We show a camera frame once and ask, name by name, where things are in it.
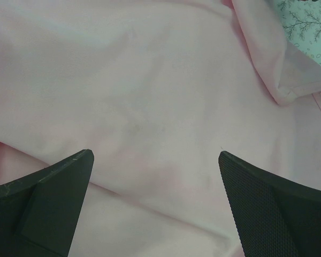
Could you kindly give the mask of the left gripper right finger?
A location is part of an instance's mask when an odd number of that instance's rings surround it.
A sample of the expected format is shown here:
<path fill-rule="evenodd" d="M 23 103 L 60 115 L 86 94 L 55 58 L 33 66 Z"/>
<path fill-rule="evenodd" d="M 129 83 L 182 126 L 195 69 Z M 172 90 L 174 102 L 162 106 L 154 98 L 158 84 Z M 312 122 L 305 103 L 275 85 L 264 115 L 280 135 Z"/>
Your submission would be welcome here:
<path fill-rule="evenodd" d="M 245 256 L 321 256 L 321 191 L 222 151 L 219 168 Z"/>

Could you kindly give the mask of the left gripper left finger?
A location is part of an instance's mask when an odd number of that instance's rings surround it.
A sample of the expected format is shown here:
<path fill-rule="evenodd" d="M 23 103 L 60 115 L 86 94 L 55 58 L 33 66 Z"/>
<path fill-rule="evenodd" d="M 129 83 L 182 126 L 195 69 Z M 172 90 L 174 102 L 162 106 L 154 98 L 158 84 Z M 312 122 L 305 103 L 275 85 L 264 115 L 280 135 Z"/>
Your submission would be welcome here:
<path fill-rule="evenodd" d="M 85 149 L 0 185 L 0 256 L 68 256 L 93 164 Z"/>

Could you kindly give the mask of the pink t-shirt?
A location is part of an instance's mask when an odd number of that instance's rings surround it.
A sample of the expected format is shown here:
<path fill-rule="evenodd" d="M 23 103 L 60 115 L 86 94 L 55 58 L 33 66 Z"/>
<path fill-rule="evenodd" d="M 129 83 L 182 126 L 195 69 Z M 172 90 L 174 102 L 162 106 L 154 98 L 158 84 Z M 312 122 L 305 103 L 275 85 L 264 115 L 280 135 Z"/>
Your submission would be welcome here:
<path fill-rule="evenodd" d="M 226 150 L 321 190 L 321 100 L 265 1 L 0 1 L 0 184 L 90 149 L 70 256 L 241 256 Z"/>

